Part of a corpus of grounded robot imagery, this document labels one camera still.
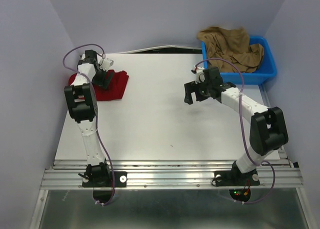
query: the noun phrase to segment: brown cloth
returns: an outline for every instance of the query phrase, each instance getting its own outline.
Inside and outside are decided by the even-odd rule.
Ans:
[[[197,38],[205,43],[207,58],[225,59],[243,73],[253,73],[264,59],[265,49],[260,44],[249,45],[250,37],[244,28],[226,30],[212,26],[198,32]],[[209,63],[223,73],[237,72],[221,60]]]

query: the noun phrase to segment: gray wall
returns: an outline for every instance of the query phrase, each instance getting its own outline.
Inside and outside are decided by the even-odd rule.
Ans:
[[[73,44],[49,0],[0,0],[0,228],[29,227],[66,107]]]
[[[107,52],[178,44],[199,46],[209,25],[264,35],[284,0],[51,0],[75,45]]]
[[[320,4],[285,0],[266,33],[278,68],[267,84],[272,105],[284,110],[290,157],[300,165],[320,224]]]

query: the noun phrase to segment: purple cable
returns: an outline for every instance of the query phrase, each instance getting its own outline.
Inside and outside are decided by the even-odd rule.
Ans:
[[[78,74],[84,76],[84,77],[88,80],[90,86],[92,87],[92,90],[93,90],[93,92],[94,92],[94,96],[96,96],[96,92],[95,92],[95,89],[93,88],[93,85],[92,85],[92,83],[91,83],[90,78],[89,78],[87,75],[82,74],[81,72],[79,72],[77,69],[73,69],[73,68],[71,68],[71,67],[66,66],[66,58],[67,58],[67,56],[68,56],[70,53],[74,52],[75,50],[77,50],[77,49],[79,49],[79,48],[83,48],[83,47],[87,47],[87,46],[96,46],[96,47],[98,47],[98,48],[100,48],[100,49],[102,50],[102,54],[105,54],[105,50],[102,48],[102,46],[100,46],[100,45],[98,45],[98,44],[94,44],[94,43],[84,44],[84,45],[77,46],[77,47],[73,48],[72,50],[68,51],[68,52],[65,54],[65,56],[63,57],[63,59],[62,59],[62,64],[63,64],[63,66],[64,66],[65,68],[67,68],[67,69],[69,69],[69,70],[71,70],[71,71],[73,71],[73,72],[75,72],[75,73],[78,73]],[[114,171],[114,167],[113,167],[113,165],[112,165],[112,161],[111,161],[110,155],[109,155],[109,153],[108,153],[108,151],[107,151],[104,143],[102,142],[101,137],[100,137],[100,134],[99,134],[99,131],[98,131],[98,115],[96,115],[96,117],[95,117],[95,124],[96,124],[96,135],[97,135],[97,137],[98,137],[98,140],[99,140],[99,142],[100,142],[100,144],[101,144],[101,146],[102,146],[102,148],[103,148],[106,156],[108,157],[108,161],[109,161],[110,167],[111,167],[111,174],[112,174],[112,178],[113,178],[113,180],[112,180],[112,193],[111,193],[110,199],[109,199],[106,203],[103,203],[103,204],[102,204],[101,202],[95,200],[95,202],[96,202],[97,204],[99,204],[99,205],[101,205],[101,206],[106,206],[106,205],[109,205],[109,204],[111,203],[111,201],[112,201],[112,199],[114,198],[114,195],[115,195],[115,191],[116,191],[116,189],[115,189],[115,182],[114,182],[115,171]]]
[[[244,150],[245,150],[245,153],[247,155],[247,157],[249,158],[249,160],[257,167],[260,166],[259,163],[256,163],[250,156],[249,154],[249,151],[248,151],[248,146],[247,146],[247,142],[246,142],[246,136],[245,136],[245,128],[244,128],[244,119],[243,119],[243,113],[242,113],[242,93],[245,89],[245,79],[244,79],[244,76],[242,75],[242,72],[236,67],[236,65],[234,65],[233,63],[225,60],[225,59],[222,59],[222,58],[218,58],[218,57],[212,57],[212,58],[208,58],[208,59],[205,59],[205,60],[202,60],[202,61],[199,61],[197,64],[195,64],[195,68],[197,68],[197,66],[199,66],[201,63],[204,63],[204,62],[208,62],[208,61],[211,61],[211,60],[216,60],[216,61],[223,61],[225,63],[228,63],[229,65],[231,65],[240,75],[240,78],[241,78],[241,82],[242,82],[242,86],[241,86],[241,89],[240,89],[240,95],[239,95],[239,118],[240,118],[240,126],[241,126],[241,134],[242,134],[242,141],[243,141],[243,146],[244,146]],[[259,203],[261,202],[262,200],[264,200],[266,197],[268,197],[271,193],[271,191],[273,190],[274,186],[275,186],[275,182],[276,182],[276,172],[275,172],[275,169],[274,167],[272,166],[272,164],[267,161],[267,160],[263,160],[261,163],[267,163],[270,167],[271,167],[271,170],[272,170],[272,173],[273,173],[273,181],[272,181],[272,185],[270,187],[270,190],[268,191],[268,193],[266,195],[264,195],[263,197],[261,197],[260,199],[258,200],[254,200],[254,201],[250,201],[250,202],[244,202],[243,204],[255,204],[255,203]]]

